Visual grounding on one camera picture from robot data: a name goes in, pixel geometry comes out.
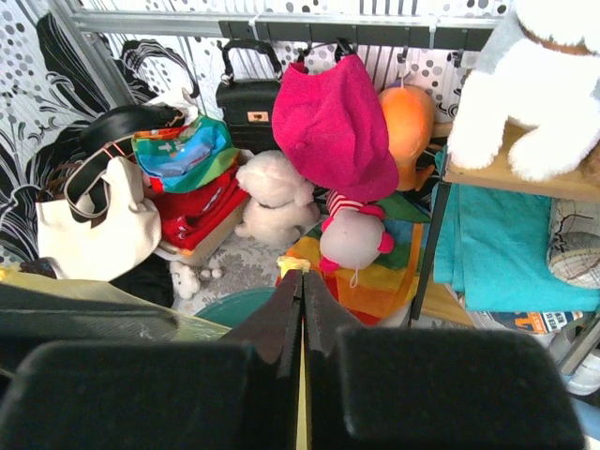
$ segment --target turquoise fabric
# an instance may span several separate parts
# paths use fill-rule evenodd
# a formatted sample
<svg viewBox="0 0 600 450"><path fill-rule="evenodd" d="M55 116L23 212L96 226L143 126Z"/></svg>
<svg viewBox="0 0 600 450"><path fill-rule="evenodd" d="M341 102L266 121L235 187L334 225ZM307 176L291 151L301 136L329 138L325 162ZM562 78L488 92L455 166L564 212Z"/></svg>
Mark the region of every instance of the turquoise fabric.
<svg viewBox="0 0 600 450"><path fill-rule="evenodd" d="M550 204L548 197L453 185L434 280L465 293L472 311L596 310L600 291L568 285L548 271Z"/></svg>

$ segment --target shelf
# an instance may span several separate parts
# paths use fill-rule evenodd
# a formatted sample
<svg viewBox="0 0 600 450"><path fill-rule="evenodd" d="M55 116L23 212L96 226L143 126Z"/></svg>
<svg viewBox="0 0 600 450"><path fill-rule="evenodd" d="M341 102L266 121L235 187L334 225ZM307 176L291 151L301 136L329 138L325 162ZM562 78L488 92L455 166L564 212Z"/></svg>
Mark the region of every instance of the shelf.
<svg viewBox="0 0 600 450"><path fill-rule="evenodd" d="M427 285L421 312L435 319L473 326L473 322L465 310L450 292L446 290L445 286L434 283L432 279L429 280L429 284Z"/></svg>
<svg viewBox="0 0 600 450"><path fill-rule="evenodd" d="M581 166L570 173L540 183L521 180L514 175L508 164L508 150L523 134L525 134L525 130L522 128L506 124L502 149L490 166L472 171L460 169L452 162L448 162L443 180L448 183L512 190L567 200L594 203L600 201L600 188L586 181L581 172Z"/></svg>

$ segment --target gray and white stuffed dog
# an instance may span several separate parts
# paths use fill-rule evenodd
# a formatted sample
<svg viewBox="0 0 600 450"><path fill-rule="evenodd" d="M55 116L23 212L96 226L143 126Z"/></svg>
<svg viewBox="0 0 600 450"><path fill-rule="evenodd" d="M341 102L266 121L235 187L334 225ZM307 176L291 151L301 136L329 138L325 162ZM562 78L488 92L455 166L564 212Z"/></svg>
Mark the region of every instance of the gray and white stuffed dog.
<svg viewBox="0 0 600 450"><path fill-rule="evenodd" d="M542 181L574 170L600 140L600 1L514 0L462 90L452 162L491 164L510 120L529 130L513 173Z"/></svg>

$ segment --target yellow object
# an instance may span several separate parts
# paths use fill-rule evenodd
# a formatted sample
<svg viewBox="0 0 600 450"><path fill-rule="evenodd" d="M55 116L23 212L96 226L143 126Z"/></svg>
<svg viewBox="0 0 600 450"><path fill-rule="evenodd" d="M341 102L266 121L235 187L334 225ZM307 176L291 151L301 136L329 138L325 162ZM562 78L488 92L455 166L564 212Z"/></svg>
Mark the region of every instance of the yellow object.
<svg viewBox="0 0 600 450"><path fill-rule="evenodd" d="M288 273L288 270L302 270L303 273L306 273L310 270L310 261L307 260L299 260L292 256L280 256L277 258L277 265L281 269L281 278L285 277L285 274Z"/></svg>
<svg viewBox="0 0 600 450"><path fill-rule="evenodd" d="M435 106L428 94L415 86L390 87L379 95L389 135L389 150L396 162L400 181L397 190L419 190L435 170L417 171L416 160L427 148Z"/></svg>

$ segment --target polka dot wallpaper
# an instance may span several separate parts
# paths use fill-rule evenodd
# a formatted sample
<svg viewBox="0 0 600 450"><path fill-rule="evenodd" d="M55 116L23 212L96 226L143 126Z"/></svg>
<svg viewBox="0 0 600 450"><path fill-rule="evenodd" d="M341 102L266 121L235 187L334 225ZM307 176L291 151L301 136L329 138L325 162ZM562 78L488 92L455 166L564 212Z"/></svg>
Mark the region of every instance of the polka dot wallpaper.
<svg viewBox="0 0 600 450"><path fill-rule="evenodd" d="M85 8L137 11L215 11L338 14L439 14L502 16L510 0L82 0ZM37 256L35 196L58 165L81 159L81 130L110 108L92 77L62 34L46 0L0 0L0 255L17 260ZM198 92L201 110L221 111L215 92L223 71L219 41L203 37L103 35L102 40L140 102L176 86ZM273 42L286 68L303 42ZM422 87L434 99L437 120L449 121L476 53L467 52L454 68L451 52L360 46L377 90L398 77ZM235 76L269 78L265 57L232 53ZM310 73L332 68L334 46L315 48L307 57Z"/></svg>

